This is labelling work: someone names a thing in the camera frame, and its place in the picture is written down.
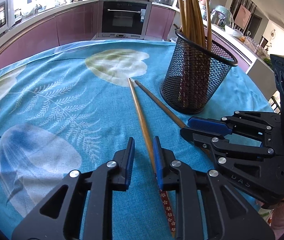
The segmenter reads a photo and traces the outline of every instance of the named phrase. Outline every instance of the bundle of chopsticks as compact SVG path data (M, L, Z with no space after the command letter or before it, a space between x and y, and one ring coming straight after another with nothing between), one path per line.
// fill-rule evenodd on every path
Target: bundle of chopsticks
M206 11L208 18L207 46L205 42L204 27L198 0L184 0L184 2L183 0L178 0L178 2L180 8L182 34L194 43L200 45L208 51L211 51L212 33L209 0L206 0Z

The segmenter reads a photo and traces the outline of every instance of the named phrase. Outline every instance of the utensil holder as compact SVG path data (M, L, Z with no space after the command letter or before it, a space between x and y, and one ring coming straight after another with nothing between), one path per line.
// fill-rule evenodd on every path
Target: utensil holder
M211 52L184 37L179 30L175 33L175 49L160 92L174 110L197 114L238 62L215 41L212 41Z

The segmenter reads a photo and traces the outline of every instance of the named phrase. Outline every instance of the oven door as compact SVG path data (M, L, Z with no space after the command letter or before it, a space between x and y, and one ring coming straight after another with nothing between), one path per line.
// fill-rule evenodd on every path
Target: oven door
M125 1L104 1L102 33L142 35L147 4Z

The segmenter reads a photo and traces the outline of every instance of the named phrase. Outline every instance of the white bowl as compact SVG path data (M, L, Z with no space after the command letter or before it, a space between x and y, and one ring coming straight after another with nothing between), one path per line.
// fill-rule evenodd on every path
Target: white bowl
M229 26L225 25L225 32L235 38L243 38L244 35L242 32L240 32L239 30L234 30L232 28L230 28Z

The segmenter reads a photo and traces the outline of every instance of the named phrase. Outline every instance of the metal pin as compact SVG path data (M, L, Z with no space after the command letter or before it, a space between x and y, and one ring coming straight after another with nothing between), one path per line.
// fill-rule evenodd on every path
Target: metal pin
M106 166L108 166L109 168L113 168L116 166L116 162L115 161L109 161L106 163Z
M76 178L77 176L79 176L79 174L80 174L79 171L73 170L73 171L70 172L69 175L70 175L71 178Z
M174 160L173 162L171 162L171 165L173 167L180 167L181 166L181 162L178 160Z
M210 171L209 171L209 175L210 175L211 177L216 177L216 176L219 175L219 173L218 173L218 171L216 171L216 170L210 170Z
M221 157L221 158L219 158L218 162L219 162L220 164L224 164L224 163L226 163L226 158Z

